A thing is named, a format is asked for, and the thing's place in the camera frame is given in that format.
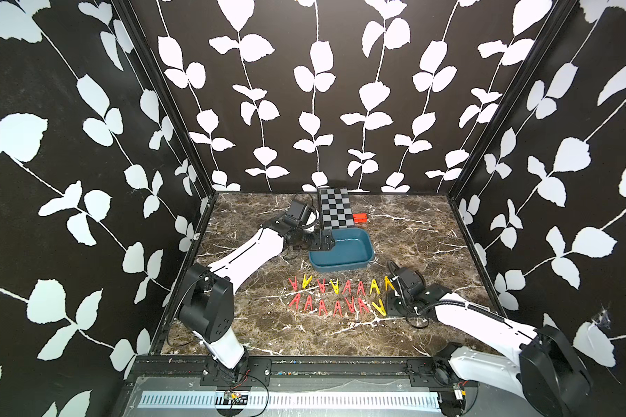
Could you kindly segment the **yellow clothespin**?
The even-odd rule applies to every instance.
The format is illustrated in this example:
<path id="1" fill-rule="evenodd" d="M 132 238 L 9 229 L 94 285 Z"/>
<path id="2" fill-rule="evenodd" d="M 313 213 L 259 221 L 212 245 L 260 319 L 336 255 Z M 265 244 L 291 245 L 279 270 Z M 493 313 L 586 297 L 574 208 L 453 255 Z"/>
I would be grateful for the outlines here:
<path id="1" fill-rule="evenodd" d="M 304 275 L 304 279 L 302 281 L 302 289 L 307 289 L 311 286 L 311 283 L 313 281 L 314 276 L 313 275 Z"/>
<path id="2" fill-rule="evenodd" d="M 370 293 L 371 294 L 376 294 L 376 295 L 380 295 L 381 294 L 381 288 L 377 283 L 376 279 L 373 279 L 370 283 Z"/>
<path id="3" fill-rule="evenodd" d="M 339 280 L 330 280 L 330 286 L 336 295 L 340 294 Z"/>
<path id="4" fill-rule="evenodd" d="M 377 302 L 372 302 L 371 305 L 375 309 L 375 311 L 377 311 L 377 313 L 379 313 L 381 316 L 387 316 L 386 308 L 382 299 L 378 299 Z"/>
<path id="5" fill-rule="evenodd" d="M 392 291 L 395 290 L 395 287 L 393 286 L 391 278 L 389 278 L 389 276 L 386 276 L 384 278 L 384 286 L 385 286 L 385 289 L 384 289 L 385 293 L 388 293 L 390 290 Z"/>

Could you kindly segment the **teal storage box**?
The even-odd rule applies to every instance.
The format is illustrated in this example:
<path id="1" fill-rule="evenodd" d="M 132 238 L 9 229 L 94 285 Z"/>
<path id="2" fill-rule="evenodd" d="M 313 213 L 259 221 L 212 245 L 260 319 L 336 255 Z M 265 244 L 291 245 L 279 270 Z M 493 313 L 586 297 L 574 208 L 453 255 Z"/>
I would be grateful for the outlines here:
<path id="1" fill-rule="evenodd" d="M 329 251 L 313 251 L 309 260 L 313 269 L 320 273 L 361 269 L 375 257 L 369 234 L 360 228 L 332 229 L 335 241 Z"/>

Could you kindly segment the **red clothespin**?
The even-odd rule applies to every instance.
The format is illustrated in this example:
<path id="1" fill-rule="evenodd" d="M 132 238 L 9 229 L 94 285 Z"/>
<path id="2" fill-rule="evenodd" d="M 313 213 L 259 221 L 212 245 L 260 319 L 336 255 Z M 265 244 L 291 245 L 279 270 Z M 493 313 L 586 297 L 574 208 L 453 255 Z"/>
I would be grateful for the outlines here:
<path id="1" fill-rule="evenodd" d="M 297 292 L 298 290 L 298 279 L 294 276 L 292 279 L 288 279 L 290 285 L 292 286 L 292 290 Z"/>
<path id="2" fill-rule="evenodd" d="M 288 307 L 293 308 L 295 311 L 298 311 L 299 306 L 300 306 L 301 296 L 302 296 L 301 293 L 295 294 L 294 298 L 291 300 Z"/>
<path id="3" fill-rule="evenodd" d="M 341 292 L 342 295 L 349 295 L 352 296 L 352 281 L 351 280 L 347 280 L 346 283 L 344 284 L 344 288 Z"/>
<path id="4" fill-rule="evenodd" d="M 308 295 L 307 299 L 306 299 L 306 302 L 304 304 L 303 312 L 304 313 L 309 313 L 309 312 L 313 312 L 314 310 L 315 310 L 315 308 L 314 308 L 312 296 Z"/>
<path id="5" fill-rule="evenodd" d="M 364 300 L 358 298 L 358 314 L 370 314 L 370 308 Z"/>
<path id="6" fill-rule="evenodd" d="M 325 289 L 326 289 L 326 287 L 325 287 L 325 280 L 323 280 L 323 281 L 317 280 L 316 282 L 318 283 L 318 288 L 319 288 L 320 293 L 324 294 L 325 293 Z"/>
<path id="7" fill-rule="evenodd" d="M 356 310 L 356 305 L 355 305 L 355 298 L 354 297 L 345 297 L 344 300 L 346 301 L 346 305 L 347 308 L 349 310 L 349 314 L 357 314 L 358 311 Z"/>
<path id="8" fill-rule="evenodd" d="M 325 304 L 325 300 L 321 299 L 318 304 L 318 315 L 328 316 L 329 312 Z"/>
<path id="9" fill-rule="evenodd" d="M 342 309 L 342 302 L 340 300 L 335 301 L 333 313 L 334 316 L 343 317 L 344 311 Z"/>
<path id="10" fill-rule="evenodd" d="M 362 281 L 358 282 L 358 286 L 356 287 L 356 297 L 365 296 L 365 287 Z"/>

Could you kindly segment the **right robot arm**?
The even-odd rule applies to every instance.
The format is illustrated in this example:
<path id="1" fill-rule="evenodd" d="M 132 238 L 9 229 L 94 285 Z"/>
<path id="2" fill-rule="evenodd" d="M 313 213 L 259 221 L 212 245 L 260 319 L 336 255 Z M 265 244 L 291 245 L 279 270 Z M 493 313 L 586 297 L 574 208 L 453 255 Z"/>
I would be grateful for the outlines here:
<path id="1" fill-rule="evenodd" d="M 573 416 L 593 386 L 591 375 L 566 336 L 550 325 L 534 328 L 504 318 L 424 276 L 388 263 L 388 311 L 405 320 L 456 328 L 493 348 L 476 351 L 448 343 L 410 374 L 441 389 L 477 382 L 527 401 L 542 416 Z"/>

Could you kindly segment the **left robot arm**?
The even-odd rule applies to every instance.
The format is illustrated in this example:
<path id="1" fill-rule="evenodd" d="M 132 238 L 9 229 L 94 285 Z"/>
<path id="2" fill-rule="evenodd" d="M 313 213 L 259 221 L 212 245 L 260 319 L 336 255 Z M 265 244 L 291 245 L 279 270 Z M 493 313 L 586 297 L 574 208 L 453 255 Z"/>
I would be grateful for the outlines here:
<path id="1" fill-rule="evenodd" d="M 281 221 L 266 222 L 226 257 L 209 265 L 195 263 L 186 270 L 174 299 L 174 317 L 203 342 L 217 362 L 236 370 L 246 357 L 232 329 L 234 296 L 239 287 L 289 247 L 330 251 L 335 246 L 330 230 L 309 232 Z"/>

